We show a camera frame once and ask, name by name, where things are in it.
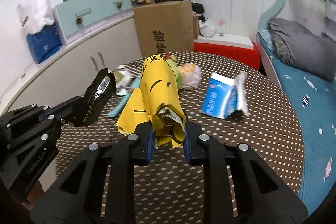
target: blue milk carton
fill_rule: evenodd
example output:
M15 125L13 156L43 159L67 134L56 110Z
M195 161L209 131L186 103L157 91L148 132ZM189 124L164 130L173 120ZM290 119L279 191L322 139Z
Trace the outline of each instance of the blue milk carton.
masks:
M249 116L244 82L247 74L243 71L234 79L212 73L201 112L212 117L225 119L236 111Z

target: yellow envelope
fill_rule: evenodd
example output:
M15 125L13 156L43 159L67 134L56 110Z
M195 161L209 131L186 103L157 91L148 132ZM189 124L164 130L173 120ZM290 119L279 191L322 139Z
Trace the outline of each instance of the yellow envelope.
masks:
M183 126L177 122L167 125L157 115L164 106L180 117ZM134 90L120 115L117 121L118 131L126 135L134 133L136 126L148 119L152 122L158 146L170 141L173 147L181 146L186 117L180 105L174 71L160 55L153 55L144 61L140 88Z

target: round table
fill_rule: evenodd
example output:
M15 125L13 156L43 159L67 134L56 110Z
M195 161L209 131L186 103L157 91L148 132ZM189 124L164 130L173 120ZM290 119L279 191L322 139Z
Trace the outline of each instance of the round table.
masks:
M178 58L178 65L190 62L202 68L198 89L180 92L180 102L187 111L188 119L198 122L204 133L218 138L222 143L233 146L239 142L249 144L297 192L303 168L303 140L294 109L282 90L259 72L229 58L201 52L172 54ZM144 58L126 65L133 77L141 71L143 61ZM200 113L211 73L234 78L241 70L248 73L245 87L250 116L241 119L233 115L222 120ZM124 136L117 131L118 117L107 116L119 101L120 97L112 97L94 125L87 128L63 127L58 140L58 174L89 143L111 145ZM201 223L202 169L201 166L190 167L186 163L182 148L173 149L166 144L155 150L151 166L136 166L134 171L137 223ZM235 211L234 189L231 186Z

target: drawer handle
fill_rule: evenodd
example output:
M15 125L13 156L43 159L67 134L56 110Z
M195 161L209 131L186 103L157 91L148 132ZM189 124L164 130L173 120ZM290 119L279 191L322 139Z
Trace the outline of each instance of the drawer handle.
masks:
M124 0L113 1L113 3L116 5L118 9L121 9L123 7L123 2Z
M82 23L83 23L83 18L76 15L76 24L79 25Z
M96 60L95 60L92 56L90 56L90 59L92 60L92 62L93 62L93 64L94 64L94 69L95 69L96 71L98 71L98 66L97 66Z
M76 24L82 24L83 23L83 17L84 15L87 15L87 14L90 14L92 13L92 10L91 8L88 8L88 9L84 9L78 13L75 13L75 16L76 16Z
M103 67L106 67L102 53L101 52L97 52L97 53L98 53L98 55L99 55L99 57L101 59L101 64L103 65Z

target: blue bedsheet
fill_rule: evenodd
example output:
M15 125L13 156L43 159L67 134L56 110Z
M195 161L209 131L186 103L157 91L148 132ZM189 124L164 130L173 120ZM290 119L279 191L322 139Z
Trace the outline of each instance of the blue bedsheet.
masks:
M336 82L334 80L331 83L285 65L267 48L260 36L259 39L268 56L273 57L273 67L301 126L304 167L298 197L310 215L327 196L336 180ZM303 97L308 99L305 100L309 102L308 105L302 101Z

